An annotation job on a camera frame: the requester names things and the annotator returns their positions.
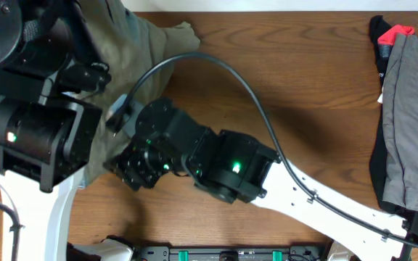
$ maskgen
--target screw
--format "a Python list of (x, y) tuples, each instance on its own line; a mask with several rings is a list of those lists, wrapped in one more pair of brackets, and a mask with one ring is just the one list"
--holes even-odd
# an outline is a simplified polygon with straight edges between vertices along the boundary
[(9, 6), (7, 4), (3, 4), (1, 11), (3, 12), (3, 14), (7, 14), (9, 12), (11, 12), (11, 9), (9, 8)]

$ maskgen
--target wooden table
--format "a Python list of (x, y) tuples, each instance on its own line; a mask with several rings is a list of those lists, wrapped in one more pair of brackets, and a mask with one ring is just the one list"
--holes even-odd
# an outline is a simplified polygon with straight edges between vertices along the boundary
[[(232, 65), (258, 91), (286, 155), (320, 182), (377, 208), (368, 162), (380, 105), (368, 37), (371, 12), (146, 13), (159, 26), (193, 24), (201, 51)], [(418, 13), (384, 13), (415, 25)], [(249, 133), (272, 146), (240, 84), (201, 61), (180, 62), (164, 95), (195, 120)], [(124, 236), (174, 246), (284, 246), (329, 239), (292, 218), (197, 191), (190, 178), (167, 175), (133, 192), (112, 174), (75, 198), (69, 241)], [(413, 254), (418, 260), (418, 251)]]

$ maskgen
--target green strip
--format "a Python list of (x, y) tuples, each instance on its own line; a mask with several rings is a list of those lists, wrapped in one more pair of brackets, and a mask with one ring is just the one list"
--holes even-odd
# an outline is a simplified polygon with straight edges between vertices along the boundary
[(273, 261), (282, 261), (282, 252), (281, 251), (273, 251), (272, 252)]
[(179, 252), (179, 261), (188, 261), (188, 251)]

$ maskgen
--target gray cloth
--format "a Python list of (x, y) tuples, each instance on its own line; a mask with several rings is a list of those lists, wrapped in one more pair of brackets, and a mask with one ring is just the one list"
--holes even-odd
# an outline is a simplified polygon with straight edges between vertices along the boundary
[(398, 35), (383, 84), (383, 200), (418, 211), (418, 38)]
[[(123, 132), (114, 137), (105, 128), (109, 107), (121, 94), (128, 93), (151, 66), (175, 54), (195, 51), (200, 40), (188, 23), (158, 28), (126, 10), (120, 0), (80, 0), (80, 4), (94, 45), (109, 64), (112, 76), (103, 94), (85, 99), (103, 109), (82, 183), (87, 186), (106, 173), (103, 162), (122, 152), (129, 143)], [(159, 97), (172, 72), (173, 68), (167, 67), (153, 75), (134, 98), (147, 104)]]

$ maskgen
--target red cloth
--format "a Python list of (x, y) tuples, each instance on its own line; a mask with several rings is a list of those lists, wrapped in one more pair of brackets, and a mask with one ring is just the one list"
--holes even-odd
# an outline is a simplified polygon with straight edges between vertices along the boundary
[(398, 33), (402, 33), (405, 36), (410, 36), (415, 34), (415, 29), (412, 26), (395, 25), (382, 36), (380, 36), (377, 40), (377, 43), (393, 46), (395, 45), (396, 36)]

